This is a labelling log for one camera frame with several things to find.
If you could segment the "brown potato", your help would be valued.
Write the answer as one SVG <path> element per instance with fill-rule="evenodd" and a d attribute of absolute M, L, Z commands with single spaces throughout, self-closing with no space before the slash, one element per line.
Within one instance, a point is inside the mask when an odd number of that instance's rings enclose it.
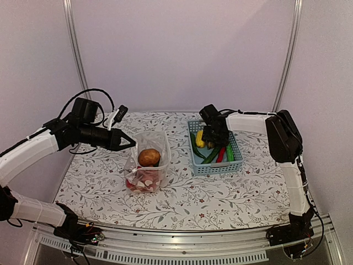
<path fill-rule="evenodd" d="M 138 163 L 142 167 L 157 167 L 160 159 L 161 155 L 156 149 L 144 149 L 138 156 Z"/>

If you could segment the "yellow corn cob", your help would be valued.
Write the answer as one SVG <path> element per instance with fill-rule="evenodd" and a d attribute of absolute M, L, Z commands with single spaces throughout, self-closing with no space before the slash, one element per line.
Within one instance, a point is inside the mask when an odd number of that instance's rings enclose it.
<path fill-rule="evenodd" d="M 202 139 L 203 132 L 204 132 L 203 130 L 199 130 L 196 134 L 196 140 L 195 140 L 196 146 L 201 149 L 206 146 L 206 143 Z"/>

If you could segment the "clear zip top bag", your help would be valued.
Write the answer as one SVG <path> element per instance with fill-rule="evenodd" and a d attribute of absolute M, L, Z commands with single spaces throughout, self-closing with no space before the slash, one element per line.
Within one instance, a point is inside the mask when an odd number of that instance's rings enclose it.
<path fill-rule="evenodd" d="M 124 166 L 126 188 L 132 194 L 155 193 L 172 158 L 167 133 L 144 131 L 135 135 L 135 141 Z"/>

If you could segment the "red cherry tomato cluster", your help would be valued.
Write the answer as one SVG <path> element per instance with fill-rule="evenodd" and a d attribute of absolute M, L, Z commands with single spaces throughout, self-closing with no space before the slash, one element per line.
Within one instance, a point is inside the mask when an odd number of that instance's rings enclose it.
<path fill-rule="evenodd" d="M 140 170 L 126 177 L 126 186 L 132 193 L 154 193 L 159 189 L 161 177 L 158 170 Z"/>

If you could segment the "light blue plastic basket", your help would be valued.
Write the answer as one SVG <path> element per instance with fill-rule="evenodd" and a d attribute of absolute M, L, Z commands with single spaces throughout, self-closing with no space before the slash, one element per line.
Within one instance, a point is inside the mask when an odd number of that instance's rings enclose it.
<path fill-rule="evenodd" d="M 222 173 L 229 173 L 229 172 L 236 172 L 240 169 L 243 163 L 243 156 L 240 152 L 238 147 L 235 134 L 233 132 L 229 132 L 229 143 L 232 145 L 233 153 L 234 153 L 234 161 L 228 162 L 227 161 L 227 153 L 224 153 L 223 161 L 221 163 L 217 163 L 217 156 L 213 159 L 213 161 L 209 164 L 202 164 L 201 162 L 204 160 L 200 157 L 197 157 L 192 150 L 191 147 L 191 140 L 190 140 L 190 133 L 193 133 L 195 136 L 199 130 L 202 130 L 205 126 L 205 123 L 201 120 L 189 120 L 187 121 L 188 125 L 188 137 L 189 137 L 189 144 L 191 148 L 191 157 L 193 163 L 194 173 L 197 176 L 200 175 L 207 175 L 207 174 L 222 174 Z M 207 157 L 211 152 L 212 149 L 208 149 L 204 147 L 202 149 L 197 148 L 201 154 Z"/>

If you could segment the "purple eggplant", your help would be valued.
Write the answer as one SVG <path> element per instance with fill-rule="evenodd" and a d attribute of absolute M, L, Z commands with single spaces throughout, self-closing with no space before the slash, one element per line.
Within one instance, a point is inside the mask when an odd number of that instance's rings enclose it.
<path fill-rule="evenodd" d="M 207 141 L 206 145 L 208 149 L 214 149 L 216 147 L 220 147 L 222 144 L 222 142 L 218 141 L 218 140 L 210 140 Z"/>

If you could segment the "dark green chili pepper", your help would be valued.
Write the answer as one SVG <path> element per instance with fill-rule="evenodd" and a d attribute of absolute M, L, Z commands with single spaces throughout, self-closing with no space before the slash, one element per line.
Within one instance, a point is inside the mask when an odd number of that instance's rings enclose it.
<path fill-rule="evenodd" d="M 197 157 L 200 157 L 202 159 L 205 159 L 206 157 L 201 154 L 199 152 L 199 150 L 197 149 L 197 146 L 196 146 L 196 136 L 193 134 L 193 133 L 190 133 L 190 140 L 191 140 L 191 147 L 192 147 L 192 150 L 193 150 L 193 153 L 197 156 Z"/>

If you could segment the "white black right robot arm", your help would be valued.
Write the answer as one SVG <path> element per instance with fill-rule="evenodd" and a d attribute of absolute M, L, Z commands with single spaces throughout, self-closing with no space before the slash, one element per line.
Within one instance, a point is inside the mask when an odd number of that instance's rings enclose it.
<path fill-rule="evenodd" d="M 298 240 L 306 233 L 314 215 L 308 199 L 308 182 L 303 166 L 303 140 L 291 114 L 287 110 L 279 112 L 243 112 L 241 110 L 217 110 L 212 104 L 199 111 L 205 122 L 204 141 L 213 142 L 217 147 L 229 143 L 231 131 L 247 131 L 263 134 L 268 139 L 272 159 L 282 170 L 290 200 L 290 225 L 285 236 L 291 241 Z"/>

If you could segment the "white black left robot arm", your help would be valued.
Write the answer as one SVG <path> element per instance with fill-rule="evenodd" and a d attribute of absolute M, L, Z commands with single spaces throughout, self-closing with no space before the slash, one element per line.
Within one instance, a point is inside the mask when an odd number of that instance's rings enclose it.
<path fill-rule="evenodd" d="M 70 100 L 72 110 L 46 122 L 1 153 L 1 220 L 19 219 L 58 227 L 71 240 L 82 235 L 78 216 L 64 204 L 50 204 L 24 197 L 12 191 L 9 183 L 25 169 L 43 158 L 76 144 L 88 144 L 109 151 L 121 151 L 135 146 L 135 141 L 113 125 L 122 121 L 128 108 L 121 105 L 109 116 L 96 122 L 100 103 L 76 97 Z"/>

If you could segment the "light green pepper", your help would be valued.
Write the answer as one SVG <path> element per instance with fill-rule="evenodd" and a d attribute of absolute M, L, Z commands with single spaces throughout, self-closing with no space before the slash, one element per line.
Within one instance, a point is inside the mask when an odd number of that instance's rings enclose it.
<path fill-rule="evenodd" d="M 233 162 L 234 161 L 234 153 L 232 149 L 231 143 L 229 143 L 226 147 L 226 153 L 227 153 L 227 161 L 228 162 Z"/>

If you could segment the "red chili pepper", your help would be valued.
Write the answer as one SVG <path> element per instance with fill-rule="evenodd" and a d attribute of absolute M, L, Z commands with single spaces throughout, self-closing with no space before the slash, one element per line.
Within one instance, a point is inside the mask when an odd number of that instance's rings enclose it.
<path fill-rule="evenodd" d="M 217 156 L 217 160 L 216 160 L 217 163 L 221 163 L 223 161 L 223 157 L 224 157 L 225 152 L 226 152 L 226 147 L 222 147 L 218 153 L 218 156 Z"/>

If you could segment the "green cucumber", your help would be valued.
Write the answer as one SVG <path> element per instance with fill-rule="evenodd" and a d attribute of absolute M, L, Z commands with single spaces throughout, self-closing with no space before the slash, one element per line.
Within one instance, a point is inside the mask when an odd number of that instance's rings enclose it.
<path fill-rule="evenodd" d="M 201 162 L 202 164 L 209 164 L 219 154 L 221 147 L 215 147 L 212 152 Z"/>

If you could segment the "right aluminium frame post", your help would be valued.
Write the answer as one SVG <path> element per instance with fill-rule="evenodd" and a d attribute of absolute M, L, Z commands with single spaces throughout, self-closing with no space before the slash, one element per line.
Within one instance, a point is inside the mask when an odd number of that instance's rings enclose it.
<path fill-rule="evenodd" d="M 280 109 L 282 98 L 285 92 L 286 83 L 290 74 L 293 56 L 295 54 L 296 42 L 297 42 L 297 37 L 298 37 L 298 32 L 299 32 L 300 22 L 301 22 L 302 8 L 303 8 L 303 0 L 295 0 L 287 52 L 286 52 L 284 65 L 281 72 L 281 77 L 279 80 L 279 86 L 272 106 L 272 112 L 276 112 Z"/>

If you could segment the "aluminium frame post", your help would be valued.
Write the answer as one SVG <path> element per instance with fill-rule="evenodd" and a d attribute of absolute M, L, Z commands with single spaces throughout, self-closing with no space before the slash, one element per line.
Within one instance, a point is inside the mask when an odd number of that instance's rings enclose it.
<path fill-rule="evenodd" d="M 77 69 L 77 75 L 79 78 L 79 82 L 81 85 L 81 89 L 84 91 L 89 88 L 88 81 L 86 78 L 83 61 L 81 57 L 81 52 L 79 48 L 77 33 L 76 33 L 76 26 L 74 22 L 74 14 L 73 14 L 73 7 L 72 1 L 70 0 L 63 0 L 63 10 L 66 19 L 67 31 L 69 40 L 71 43 L 72 55 L 74 59 L 74 63 Z"/>
<path fill-rule="evenodd" d="M 297 37 L 298 37 L 298 32 L 299 32 L 300 22 L 301 22 L 302 8 L 303 8 L 303 0 L 295 0 L 287 52 L 286 52 L 284 65 L 281 72 L 281 77 L 279 80 L 279 86 L 272 106 L 272 112 L 276 112 L 280 109 L 282 98 L 285 92 L 286 83 L 290 74 L 293 56 L 295 54 L 296 42 L 297 42 Z"/>

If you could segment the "aluminium front rail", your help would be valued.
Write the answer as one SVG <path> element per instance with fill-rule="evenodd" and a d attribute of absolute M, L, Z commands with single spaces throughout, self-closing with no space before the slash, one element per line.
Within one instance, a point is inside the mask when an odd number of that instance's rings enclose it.
<path fill-rule="evenodd" d="M 312 225 L 309 256 L 299 259 L 290 259 L 284 245 L 271 246 L 265 227 L 185 232 L 103 226 L 104 240 L 76 252 L 50 227 L 36 225 L 24 264 L 344 264 L 329 215 Z"/>

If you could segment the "left aluminium frame post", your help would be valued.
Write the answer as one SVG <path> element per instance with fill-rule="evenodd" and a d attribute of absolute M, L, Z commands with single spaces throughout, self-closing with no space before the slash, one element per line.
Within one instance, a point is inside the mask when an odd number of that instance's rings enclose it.
<path fill-rule="evenodd" d="M 86 78 L 83 61 L 81 57 L 81 52 L 79 48 L 77 33 L 76 33 L 76 26 L 74 22 L 74 14 L 73 14 L 73 7 L 72 1 L 70 0 L 63 0 L 63 10 L 66 19 L 67 31 L 69 40 L 71 43 L 72 55 L 74 59 L 74 63 L 77 69 L 77 75 L 79 78 L 79 82 L 81 85 L 81 89 L 84 91 L 89 88 L 88 81 Z"/>

